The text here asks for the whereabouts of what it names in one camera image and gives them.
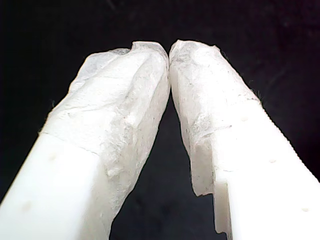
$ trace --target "white plastic piece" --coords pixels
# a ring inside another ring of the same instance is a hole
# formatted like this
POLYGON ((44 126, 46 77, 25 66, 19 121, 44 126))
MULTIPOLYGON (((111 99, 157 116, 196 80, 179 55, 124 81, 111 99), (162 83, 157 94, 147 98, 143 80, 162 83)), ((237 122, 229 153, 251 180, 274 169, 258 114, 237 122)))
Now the white plastic piece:
POLYGON ((160 44, 90 55, 0 206, 1 240, 105 240, 154 143, 170 83, 160 44))
POLYGON ((216 46, 178 40, 169 79, 196 195, 228 240, 320 240, 320 183, 216 46))

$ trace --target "white plastic jaw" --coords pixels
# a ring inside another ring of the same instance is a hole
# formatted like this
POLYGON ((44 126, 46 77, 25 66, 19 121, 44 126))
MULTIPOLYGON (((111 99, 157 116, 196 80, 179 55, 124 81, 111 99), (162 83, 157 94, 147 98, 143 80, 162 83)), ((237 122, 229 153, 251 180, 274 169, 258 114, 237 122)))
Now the white plastic jaw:
POLYGON ((104 240, 167 105, 160 44, 90 55, 0 206, 1 240, 104 240))
POLYGON ((228 240, 320 239, 320 183, 216 46, 178 40, 169 78, 196 195, 228 240))

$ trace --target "white tissue paper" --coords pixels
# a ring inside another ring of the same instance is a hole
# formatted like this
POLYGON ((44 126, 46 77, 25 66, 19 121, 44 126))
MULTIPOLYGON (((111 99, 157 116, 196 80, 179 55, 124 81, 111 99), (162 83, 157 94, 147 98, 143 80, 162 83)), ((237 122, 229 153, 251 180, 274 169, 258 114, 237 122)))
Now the white tissue paper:
POLYGON ((196 195, 228 240, 320 239, 320 183, 216 46, 178 40, 172 96, 196 195))
POLYGON ((155 42, 90 55, 0 206, 1 240, 105 240, 154 143, 170 92, 155 42))

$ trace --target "black background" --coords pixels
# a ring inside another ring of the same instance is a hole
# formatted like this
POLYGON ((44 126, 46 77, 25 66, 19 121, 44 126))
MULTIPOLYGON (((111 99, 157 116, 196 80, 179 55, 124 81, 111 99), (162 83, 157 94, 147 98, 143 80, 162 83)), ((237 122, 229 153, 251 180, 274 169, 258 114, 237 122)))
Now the black background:
MULTIPOLYGON (((218 45, 320 179, 320 1, 12 0, 2 7, 0 199, 85 58, 138 40, 167 52, 177 39, 218 45)), ((212 196, 193 194, 171 97, 110 239, 226 239, 214 230, 212 196)))

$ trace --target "small hole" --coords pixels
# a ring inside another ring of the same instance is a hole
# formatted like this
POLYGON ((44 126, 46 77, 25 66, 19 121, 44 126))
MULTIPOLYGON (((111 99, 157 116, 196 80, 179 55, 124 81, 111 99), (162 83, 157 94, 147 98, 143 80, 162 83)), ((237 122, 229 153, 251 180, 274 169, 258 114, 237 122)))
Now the small hole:
POLYGON ((242 116, 242 117, 241 117, 241 121, 242 121, 242 122, 245 122, 245 121, 247 121, 247 120, 248 120, 248 116, 242 116))

